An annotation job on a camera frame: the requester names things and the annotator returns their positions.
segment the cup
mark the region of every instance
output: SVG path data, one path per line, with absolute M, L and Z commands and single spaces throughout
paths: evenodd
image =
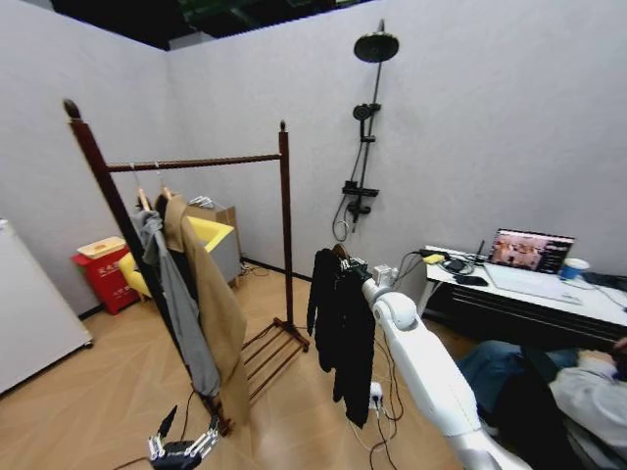
M 559 272 L 559 279 L 562 281 L 575 279 L 589 267 L 590 264 L 587 261 L 583 261 L 579 258 L 567 258 Z

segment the jeans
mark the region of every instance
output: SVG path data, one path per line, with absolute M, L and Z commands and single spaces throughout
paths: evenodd
M 577 351 L 547 352 L 555 365 L 563 369 L 577 365 Z M 486 341 L 477 346 L 458 367 L 477 398 L 477 404 L 489 414 L 508 378 L 525 371 L 520 346 L 502 341 Z

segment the gray jacket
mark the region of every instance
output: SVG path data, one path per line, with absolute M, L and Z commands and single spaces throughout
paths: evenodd
M 144 246 L 144 262 L 160 269 L 169 318 L 183 359 L 189 366 L 194 390 L 201 395 L 214 397 L 219 390 L 216 363 L 198 322 L 198 306 L 190 297 L 169 254 L 161 231 L 162 220 L 155 211 L 142 211 L 131 218 Z

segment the clothing rack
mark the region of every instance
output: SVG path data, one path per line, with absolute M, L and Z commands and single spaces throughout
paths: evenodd
M 260 155 L 253 157 L 234 157 L 228 159 L 208 159 L 208 160 L 183 160 L 183 161 L 168 161 L 168 162 L 150 162 L 150 163 L 138 163 L 138 164 L 107 164 L 100 152 L 96 139 L 94 138 L 89 124 L 82 120 L 80 110 L 78 106 L 72 100 L 64 100 L 64 108 L 68 117 L 70 118 L 70 128 L 73 135 L 82 151 L 89 167 L 91 168 L 100 190 L 102 191 L 109 209 L 114 215 L 118 227 L 128 245 L 135 263 L 139 267 L 139 270 L 146 281 L 146 285 L 150 294 L 155 301 L 155 305 L 161 314 L 166 326 L 168 327 L 176 348 L 180 354 L 180 345 L 178 344 L 174 331 L 172 329 L 171 322 L 169 320 L 168 305 L 164 298 L 162 288 L 159 284 L 154 270 L 143 261 L 144 249 L 141 245 L 139 237 L 135 232 L 135 228 L 128 216 L 128 212 L 122 202 L 116 183 L 114 182 L 111 173 L 125 172 L 125 171 L 150 171 L 160 169 L 174 169 L 174 168 L 192 168 L 202 166 L 221 166 L 221 165 L 240 165 L 240 164 L 252 164 L 260 162 L 279 162 L 280 179 L 281 179 L 281 207 L 283 217 L 283 255 L 285 258 L 285 302 L 287 308 L 287 320 L 280 320 L 274 318 L 272 322 L 252 340 L 249 340 L 243 345 L 242 351 L 248 349 L 252 344 L 265 336 L 270 330 L 277 329 L 278 333 L 273 335 L 269 341 L 264 343 L 257 351 L 253 352 L 245 363 L 252 360 L 268 345 L 273 343 L 282 333 L 288 334 L 288 341 L 282 343 L 277 350 L 272 352 L 269 357 L 265 359 L 253 372 L 248 374 L 250 380 L 258 374 L 258 372 L 269 363 L 269 361 L 275 357 L 281 350 L 283 350 L 289 343 L 297 343 L 298 347 L 291 351 L 291 353 L 276 367 L 274 368 L 262 383 L 251 393 L 251 400 L 254 399 L 262 389 L 270 382 L 270 380 L 285 367 L 290 359 L 294 357 L 299 351 L 306 353 L 309 349 L 309 341 L 300 334 L 296 326 L 294 325 L 294 300 L 293 300 L 293 272 L 292 272 L 292 213 L 291 213 L 291 201 L 290 201 L 290 151 L 288 132 L 285 130 L 285 121 L 280 123 L 280 130 L 278 132 L 278 154 L 273 155 Z M 225 435 L 230 430 L 230 422 L 224 419 L 222 415 L 221 406 L 211 397 L 201 396 L 201 400 L 205 406 L 209 409 L 212 416 L 217 416 L 220 432 Z

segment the wooden floor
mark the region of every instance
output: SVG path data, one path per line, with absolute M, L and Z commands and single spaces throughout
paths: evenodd
M 252 337 L 284 314 L 283 276 L 257 269 L 241 281 L 236 293 Z M 299 325 L 305 324 L 308 295 L 309 283 L 295 279 Z M 153 304 L 133 305 L 118 316 L 100 312 L 85 323 L 95 338 L 92 350 L 75 353 L 0 399 L 0 468 L 112 469 L 146 455 L 146 439 L 175 404 L 179 412 L 167 441 L 180 436 L 191 387 Z M 450 330 L 430 326 L 453 355 L 472 347 Z M 253 361 L 247 367 L 254 366 Z M 381 352 L 375 356 L 373 380 L 389 394 Z M 333 375 L 319 368 L 315 347 L 298 354 L 254 402 L 250 425 L 222 439 L 201 468 L 368 469 L 368 451 L 356 439 L 343 404 L 333 402 L 332 388 Z M 460 468 L 445 440 L 412 404 L 403 382 L 401 399 L 405 416 L 390 443 L 398 469 Z M 384 402 L 390 408 L 389 397 Z M 388 422 L 381 419 L 387 435 Z M 195 439 L 208 423 L 209 414 L 194 397 L 186 438 Z M 373 414 L 359 435 L 367 446 L 379 440 Z M 150 465 L 144 461 L 128 468 Z M 375 453 L 374 468 L 391 468 L 384 451 Z

